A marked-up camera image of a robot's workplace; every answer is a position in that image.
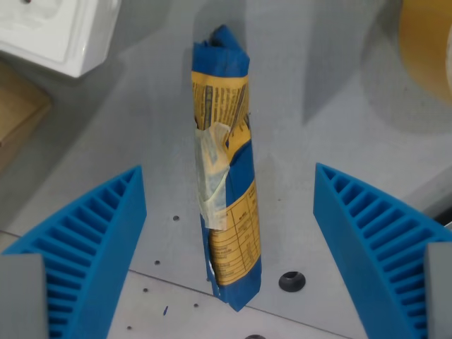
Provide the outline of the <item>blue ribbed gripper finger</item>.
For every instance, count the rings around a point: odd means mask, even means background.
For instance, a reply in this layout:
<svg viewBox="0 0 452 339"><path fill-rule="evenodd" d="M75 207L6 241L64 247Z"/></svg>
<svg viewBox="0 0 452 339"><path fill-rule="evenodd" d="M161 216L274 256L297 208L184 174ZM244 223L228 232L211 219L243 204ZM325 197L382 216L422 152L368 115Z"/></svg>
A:
<svg viewBox="0 0 452 339"><path fill-rule="evenodd" d="M147 216L142 168L77 198L5 250L44 261L50 338L106 338Z"/></svg>
<svg viewBox="0 0 452 339"><path fill-rule="evenodd" d="M375 187L316 164L314 217L368 338L427 338L424 253L451 231Z"/></svg>

